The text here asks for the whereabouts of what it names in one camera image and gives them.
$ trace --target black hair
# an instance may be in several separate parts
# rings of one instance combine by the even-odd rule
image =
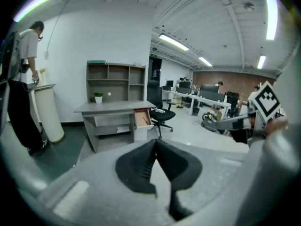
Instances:
[[[44,30],[44,23],[42,21],[36,21],[29,27],[30,29],[40,28],[41,32]]]

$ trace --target ceiling light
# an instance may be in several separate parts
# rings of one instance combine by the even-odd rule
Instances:
[[[257,69],[261,69],[261,68],[262,68],[265,59],[266,59],[266,56],[265,56],[265,55],[260,55],[260,59],[259,59],[258,65],[257,65]]]
[[[189,48],[187,48],[186,46],[182,45],[178,41],[176,41],[176,40],[174,40],[174,39],[172,39],[172,38],[170,38],[170,37],[168,37],[168,36],[166,36],[164,34],[161,34],[159,36],[159,38],[162,39],[162,40],[165,40],[165,41],[167,41],[169,43],[172,43],[173,45],[175,45],[175,46],[177,46],[177,47],[179,47],[179,48],[181,48],[181,49],[183,49],[185,51],[189,50]]]
[[[274,40],[276,29],[277,29],[277,20],[278,20],[277,0],[267,0],[267,4],[268,4],[267,40]]]
[[[30,11],[34,10],[37,6],[46,1],[48,0],[33,0],[17,13],[17,15],[14,17],[14,20],[16,22],[19,22],[26,14],[28,14]]]
[[[212,64],[210,64],[207,60],[205,60],[205,58],[200,57],[199,59],[202,60],[206,65],[212,67]]]

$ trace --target chair base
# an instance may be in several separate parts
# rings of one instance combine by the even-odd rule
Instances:
[[[159,129],[159,134],[160,134],[159,138],[160,138],[160,139],[162,138],[160,126],[170,128],[170,131],[171,131],[171,132],[174,131],[174,129],[173,129],[171,126],[167,126],[167,125],[165,124],[165,121],[152,121],[152,122],[154,123],[154,126],[157,126],[158,129]]]

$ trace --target brick wall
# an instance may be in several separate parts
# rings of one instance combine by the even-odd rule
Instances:
[[[274,79],[252,75],[244,73],[232,73],[232,72],[194,72],[193,84],[216,84],[218,81],[222,81],[224,86],[220,89],[221,93],[227,91],[239,93],[240,101],[247,101],[249,95],[254,91],[254,86],[260,82],[264,84],[268,81],[271,85],[274,83]]]

